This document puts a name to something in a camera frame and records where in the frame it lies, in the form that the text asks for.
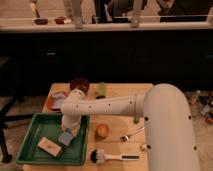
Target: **tabletop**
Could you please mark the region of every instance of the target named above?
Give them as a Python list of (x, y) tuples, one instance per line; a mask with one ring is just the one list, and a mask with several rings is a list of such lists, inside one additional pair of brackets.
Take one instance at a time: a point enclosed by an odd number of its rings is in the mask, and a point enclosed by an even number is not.
[[(89, 92), (86, 99), (95, 99), (96, 85), (90, 84)], [(107, 97), (133, 95), (136, 93), (145, 94), (153, 85), (152, 84), (112, 84), (107, 83)], [(53, 93), (65, 91), (70, 92), (68, 83), (54, 83), (52, 84), (48, 97)], [(47, 100), (44, 104), (42, 112), (51, 113), (47, 108)], [(95, 130), (99, 123), (105, 123), (109, 126), (109, 135), (105, 139), (97, 139), (95, 137)], [(138, 124), (133, 123), (131, 116), (104, 116), (104, 115), (90, 115), (89, 133), (87, 141), (86, 159), (82, 166), (51, 166), (51, 165), (23, 165), (24, 171), (148, 171), (147, 152), (140, 149), (140, 146), (145, 144), (145, 131), (142, 131), (127, 142), (121, 142), (120, 137), (134, 132), (143, 125), (141, 118)], [(94, 149), (104, 149), (108, 154), (137, 154), (140, 159), (137, 161), (106, 161), (101, 165), (94, 164), (90, 160), (90, 154)]]

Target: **green plastic tray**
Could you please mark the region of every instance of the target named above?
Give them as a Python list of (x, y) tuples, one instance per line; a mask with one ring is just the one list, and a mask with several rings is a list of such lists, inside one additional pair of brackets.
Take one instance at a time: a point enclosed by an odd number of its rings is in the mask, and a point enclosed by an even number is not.
[(89, 117), (82, 116), (79, 134), (72, 140), (69, 147), (64, 149), (60, 158), (54, 158), (38, 149), (37, 144), (42, 137), (47, 137), (58, 143), (61, 130), (61, 114), (35, 114), (28, 132), (17, 155), (18, 164), (51, 164), (80, 166), (85, 161)]

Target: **utensil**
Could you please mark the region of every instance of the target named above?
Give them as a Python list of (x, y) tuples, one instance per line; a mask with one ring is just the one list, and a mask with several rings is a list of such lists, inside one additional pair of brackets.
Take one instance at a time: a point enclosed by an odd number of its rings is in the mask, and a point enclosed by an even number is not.
[(103, 149), (92, 151), (90, 159), (93, 163), (101, 164), (106, 160), (139, 160), (139, 155), (110, 155), (106, 154)]
[(140, 131), (144, 130), (145, 129), (145, 126), (142, 126), (140, 128), (138, 128), (135, 132), (131, 133), (131, 134), (127, 134), (127, 135), (124, 135), (120, 138), (121, 142), (126, 142), (128, 141), (133, 135), (139, 133)]

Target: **fork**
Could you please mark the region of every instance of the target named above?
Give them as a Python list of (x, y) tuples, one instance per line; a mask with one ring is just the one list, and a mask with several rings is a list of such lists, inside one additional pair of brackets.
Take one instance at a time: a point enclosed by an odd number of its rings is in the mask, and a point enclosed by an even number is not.
[(121, 142), (126, 142), (126, 141), (128, 141), (133, 135), (139, 133), (140, 131), (142, 131), (142, 130), (144, 130), (144, 129), (145, 129), (145, 126), (142, 126), (142, 127), (138, 128), (135, 132), (133, 132), (133, 133), (131, 133), (131, 134), (126, 134), (126, 135), (120, 137)]

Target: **food item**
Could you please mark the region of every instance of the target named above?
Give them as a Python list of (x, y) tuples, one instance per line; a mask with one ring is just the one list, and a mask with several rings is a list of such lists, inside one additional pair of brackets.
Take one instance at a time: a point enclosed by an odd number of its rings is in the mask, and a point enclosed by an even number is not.
[(48, 23), (48, 19), (46, 19), (46, 18), (36, 18), (34, 22), (37, 25), (46, 25)]
[(55, 18), (56, 24), (64, 24), (64, 20), (66, 20), (66, 17)]
[(100, 138), (106, 138), (109, 134), (109, 127), (107, 124), (98, 124), (96, 134)]
[(38, 148), (47, 152), (51, 156), (58, 158), (61, 156), (62, 147), (54, 143), (53, 141), (47, 139), (46, 137), (42, 137), (42, 139), (38, 143)]

